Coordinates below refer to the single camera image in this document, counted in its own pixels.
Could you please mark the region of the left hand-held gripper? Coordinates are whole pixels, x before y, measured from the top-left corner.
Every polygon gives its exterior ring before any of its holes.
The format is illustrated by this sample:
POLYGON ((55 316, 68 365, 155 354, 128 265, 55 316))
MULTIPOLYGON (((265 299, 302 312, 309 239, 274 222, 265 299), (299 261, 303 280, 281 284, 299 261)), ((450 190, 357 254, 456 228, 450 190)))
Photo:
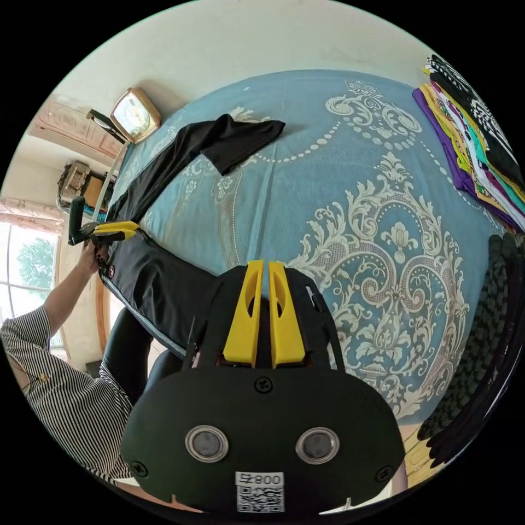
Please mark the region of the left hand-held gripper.
POLYGON ((91 241, 95 247, 123 241, 133 237, 139 225, 133 221, 107 221, 100 224, 86 224, 83 226, 85 241, 91 241))

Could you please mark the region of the person's left hand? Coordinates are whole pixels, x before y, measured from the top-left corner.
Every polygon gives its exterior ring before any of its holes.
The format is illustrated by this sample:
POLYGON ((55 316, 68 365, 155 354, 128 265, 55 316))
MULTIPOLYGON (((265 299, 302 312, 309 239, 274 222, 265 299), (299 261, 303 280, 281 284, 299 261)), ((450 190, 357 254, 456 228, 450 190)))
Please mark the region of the person's left hand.
POLYGON ((82 278, 88 281, 108 260, 108 246, 94 245, 91 240, 84 242, 76 269, 82 278))

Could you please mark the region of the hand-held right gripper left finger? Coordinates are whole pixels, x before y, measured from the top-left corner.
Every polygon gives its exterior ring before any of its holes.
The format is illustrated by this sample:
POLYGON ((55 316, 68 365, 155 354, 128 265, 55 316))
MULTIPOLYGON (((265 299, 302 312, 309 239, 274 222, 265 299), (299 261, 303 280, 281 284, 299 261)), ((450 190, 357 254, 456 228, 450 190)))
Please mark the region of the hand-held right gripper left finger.
POLYGON ((230 331, 223 350, 228 363, 255 367, 261 311, 262 260, 250 261, 244 271, 230 331))

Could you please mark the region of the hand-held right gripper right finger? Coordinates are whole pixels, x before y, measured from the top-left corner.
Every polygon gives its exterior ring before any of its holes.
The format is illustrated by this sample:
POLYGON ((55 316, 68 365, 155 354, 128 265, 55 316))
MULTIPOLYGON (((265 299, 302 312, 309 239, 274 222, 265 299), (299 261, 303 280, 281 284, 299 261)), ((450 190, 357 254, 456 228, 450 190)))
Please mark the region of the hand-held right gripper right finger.
POLYGON ((285 267, 269 261, 269 305, 272 366, 301 364, 305 348, 285 267))

